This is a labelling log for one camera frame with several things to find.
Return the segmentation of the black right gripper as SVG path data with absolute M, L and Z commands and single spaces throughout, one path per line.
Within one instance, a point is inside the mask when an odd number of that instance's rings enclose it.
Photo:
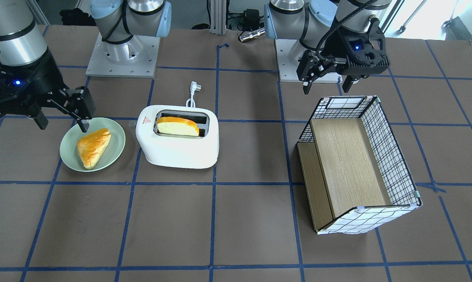
M 32 63 L 7 66 L 0 62 L 0 114 L 34 117 L 41 130 L 49 124 L 42 108 L 56 108 L 77 119 L 83 133 L 89 129 L 89 119 L 96 104 L 87 87 L 69 88 L 47 50 Z

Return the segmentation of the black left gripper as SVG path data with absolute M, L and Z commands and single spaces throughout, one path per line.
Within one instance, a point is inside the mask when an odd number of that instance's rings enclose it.
M 343 26 L 338 27 L 326 40 L 320 55 L 316 51 L 305 51 L 296 73 L 303 82 L 303 93 L 308 95 L 313 81 L 327 73 L 336 72 L 346 75 L 342 84 L 344 93 L 348 93 L 355 79 L 367 78 L 372 74 L 380 74 L 390 66 L 386 52 L 385 36 L 379 27 L 379 19 L 367 19 L 369 24 L 366 32 L 351 31 Z

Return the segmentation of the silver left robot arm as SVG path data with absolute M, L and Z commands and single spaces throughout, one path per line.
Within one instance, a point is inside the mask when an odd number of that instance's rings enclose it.
M 264 28 L 271 39 L 297 40 L 302 47 L 297 78 L 308 94 L 329 73 L 346 76 L 348 92 L 360 79 L 390 66 L 379 18 L 389 0 L 270 0 Z

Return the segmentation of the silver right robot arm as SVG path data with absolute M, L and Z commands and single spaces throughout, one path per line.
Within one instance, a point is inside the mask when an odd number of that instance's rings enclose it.
M 166 0 L 91 0 L 89 9 L 107 48 L 109 61 L 137 62 L 139 37 L 169 34 L 172 7 Z M 53 54 L 24 0 L 0 0 L 0 118 L 32 118 L 48 125 L 43 108 L 55 108 L 87 132 L 96 105 L 87 87 L 68 88 Z

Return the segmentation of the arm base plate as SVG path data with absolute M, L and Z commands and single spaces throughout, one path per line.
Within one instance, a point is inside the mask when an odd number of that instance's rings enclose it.
M 134 36 L 114 45 L 102 41 L 99 34 L 87 71 L 88 77 L 154 78 L 160 38 Z
M 296 70 L 306 49 L 298 40 L 288 39 L 276 39 L 275 49 L 280 81 L 299 83 Z

